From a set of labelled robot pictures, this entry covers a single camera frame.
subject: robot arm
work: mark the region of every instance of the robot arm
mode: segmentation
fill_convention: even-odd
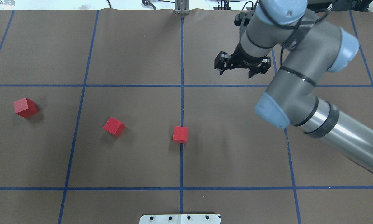
[[[326,71],[338,72],[354,58],[358,40],[306,7],[306,0],[261,0],[235,52],[221,52],[215,67],[225,70],[223,56],[234,68],[254,71],[276,44],[282,44],[290,54],[260,98],[256,113],[280,129],[298,126],[373,173],[373,130],[312,94]]]

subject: metal bracket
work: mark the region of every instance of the metal bracket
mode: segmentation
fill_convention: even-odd
[[[175,0],[175,14],[189,14],[189,0]]]
[[[221,224],[217,214],[144,215],[139,224]]]

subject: gray cylindrical arm segment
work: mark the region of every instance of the gray cylindrical arm segment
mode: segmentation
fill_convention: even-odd
[[[373,173],[373,130],[340,111],[336,126],[320,138]]]
[[[317,19],[310,10],[305,16]],[[263,22],[254,14],[241,46],[250,56],[262,57],[276,44],[285,43],[293,32]],[[287,124],[299,126],[307,135],[336,146],[349,159],[373,173],[373,130],[312,94],[329,68],[337,64],[330,71],[339,71],[353,58],[354,54],[345,54],[345,45],[350,50],[358,48],[356,38],[341,28],[326,21],[315,24],[290,52],[257,104],[256,112],[279,128]]]

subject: wire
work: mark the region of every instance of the wire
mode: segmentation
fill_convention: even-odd
[[[246,2],[245,5],[243,6],[242,11],[245,9],[245,7],[246,7],[246,5],[247,5],[248,3],[251,3],[251,7],[253,7],[254,2],[252,2],[252,1],[248,1],[248,2]]]
[[[175,2],[166,1],[166,0],[156,0],[156,1],[158,1],[158,2],[169,2],[169,3],[174,3],[175,4]]]
[[[284,47],[282,47],[282,50],[280,50],[280,66],[283,65],[283,50],[284,50]]]
[[[151,0],[142,0],[142,4],[145,6],[151,6],[153,10],[156,10],[156,7],[151,3]]]
[[[324,15],[322,17],[320,17],[319,19],[317,19],[315,21],[315,24],[321,22],[322,20],[324,20],[330,13],[330,10],[327,10],[327,9],[321,9],[321,10],[317,10],[315,11],[315,13],[320,13],[320,12],[324,12]]]
[[[229,1],[225,1],[224,8],[225,8],[225,10],[230,10]]]
[[[231,0],[229,0],[228,2],[245,2],[245,1],[231,1]]]
[[[152,6],[153,10],[156,10],[156,7],[149,1],[148,6]]]
[[[279,27],[279,28],[282,28],[282,29],[286,29],[286,30],[295,30],[297,29],[298,27],[300,27],[300,23],[301,23],[301,19],[302,17],[300,18],[300,20],[298,21],[298,23],[294,26],[285,26],[285,25],[282,25],[282,24],[279,24],[277,23],[270,15],[269,13],[266,11],[266,8],[265,6],[261,3],[260,1],[260,6],[261,6],[261,9],[262,9],[262,12],[264,13],[264,15],[269,19],[269,21],[271,21],[275,26]]]

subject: red wooden block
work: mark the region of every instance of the red wooden block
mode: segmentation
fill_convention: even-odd
[[[110,117],[108,122],[106,122],[104,129],[118,138],[124,131],[125,125],[121,121]]]
[[[29,98],[23,98],[13,102],[13,107],[15,108],[15,113],[24,118],[37,113],[36,104]]]
[[[172,136],[172,141],[175,143],[186,144],[188,140],[188,128],[187,127],[174,127],[174,135]]]

